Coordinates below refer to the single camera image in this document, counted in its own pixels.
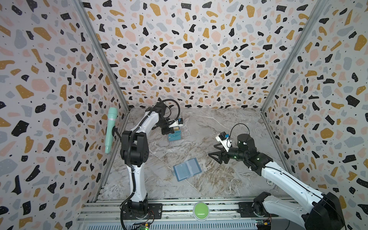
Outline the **blue leather card holder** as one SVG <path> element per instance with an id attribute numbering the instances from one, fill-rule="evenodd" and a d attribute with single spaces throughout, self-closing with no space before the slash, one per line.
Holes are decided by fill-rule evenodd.
<path id="1" fill-rule="evenodd" d="M 202 169 L 196 158 L 189 159 L 173 167 L 178 182 L 202 173 Z"/>

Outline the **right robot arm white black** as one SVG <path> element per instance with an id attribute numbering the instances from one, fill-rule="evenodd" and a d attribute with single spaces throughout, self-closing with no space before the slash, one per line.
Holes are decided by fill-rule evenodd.
<path id="1" fill-rule="evenodd" d="M 258 217 L 275 214 L 294 222 L 306 230 L 342 230 L 346 229 L 345 219 L 338 197 L 331 192 L 324 194 L 297 179 L 279 166 L 271 157 L 261 153 L 249 134 L 237 137 L 236 147 L 232 145 L 230 135 L 221 132 L 216 136 L 217 152 L 208 156 L 219 164 L 229 160 L 243 162 L 257 175 L 274 183 L 290 195 L 295 203 L 281 200 L 268 192 L 262 192 L 253 200 L 253 204 L 240 214 L 254 214 Z"/>

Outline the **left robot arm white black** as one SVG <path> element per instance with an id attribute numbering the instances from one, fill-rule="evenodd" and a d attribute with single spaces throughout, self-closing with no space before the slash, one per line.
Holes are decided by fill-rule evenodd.
<path id="1" fill-rule="evenodd" d="M 146 110 L 143 118 L 131 130 L 121 135 L 121 158 L 128 169 L 130 195 L 122 204 L 123 216 L 131 213 L 135 218 L 143 219 L 148 215 L 148 193 L 145 188 L 145 163 L 149 157 L 148 135 L 158 126 L 169 127 L 165 117 L 166 104 L 157 103 Z"/>

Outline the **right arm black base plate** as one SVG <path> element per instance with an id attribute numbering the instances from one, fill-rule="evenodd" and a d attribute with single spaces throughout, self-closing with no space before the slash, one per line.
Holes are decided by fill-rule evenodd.
<path id="1" fill-rule="evenodd" d="M 237 212 L 242 218 L 269 218 L 278 217 L 266 211 L 263 202 L 239 202 Z"/>

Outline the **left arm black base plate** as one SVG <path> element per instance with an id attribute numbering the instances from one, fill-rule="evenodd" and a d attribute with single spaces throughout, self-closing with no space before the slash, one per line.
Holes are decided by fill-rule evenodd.
<path id="1" fill-rule="evenodd" d="M 123 220 L 143 220 L 148 216 L 154 219 L 161 219 L 163 211 L 162 203 L 143 203 L 128 202 L 124 205 L 120 213 L 120 219 Z"/>

